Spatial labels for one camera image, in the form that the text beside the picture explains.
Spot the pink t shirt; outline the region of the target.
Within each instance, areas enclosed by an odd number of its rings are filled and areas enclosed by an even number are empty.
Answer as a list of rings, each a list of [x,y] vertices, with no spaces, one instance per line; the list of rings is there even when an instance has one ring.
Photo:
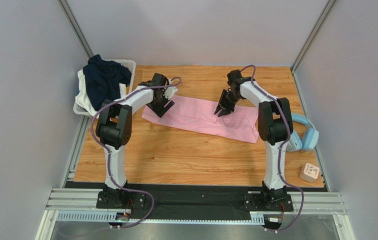
[[[259,138],[256,122],[258,111],[255,107],[236,106],[229,115],[214,115],[217,102],[173,96],[174,106],[162,117],[145,107],[142,118],[155,124],[192,131],[201,134],[224,137],[241,142],[256,144]]]

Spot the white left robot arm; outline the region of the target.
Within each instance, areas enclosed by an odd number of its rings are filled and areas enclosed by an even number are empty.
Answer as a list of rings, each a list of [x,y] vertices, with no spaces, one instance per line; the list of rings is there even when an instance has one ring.
[[[93,138],[105,151],[106,179],[98,193],[98,209],[142,209],[146,193],[129,189],[125,174],[125,149],[132,135],[133,114],[147,106],[158,117],[163,117],[174,105],[171,97],[177,92],[181,78],[169,80],[155,73],[152,80],[141,82],[126,97],[105,100],[92,122]]]

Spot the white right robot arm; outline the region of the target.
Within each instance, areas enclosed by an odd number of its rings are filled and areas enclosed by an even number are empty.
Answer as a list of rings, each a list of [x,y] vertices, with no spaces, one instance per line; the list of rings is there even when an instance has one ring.
[[[289,197],[284,178],[286,147],[293,132],[289,101],[267,92],[253,77],[243,77],[240,70],[228,73],[227,79],[229,88],[222,91],[214,114],[221,117],[233,113],[241,99],[257,107],[258,132],[265,144],[267,166],[262,190],[252,197],[252,203],[263,210],[279,211]]]

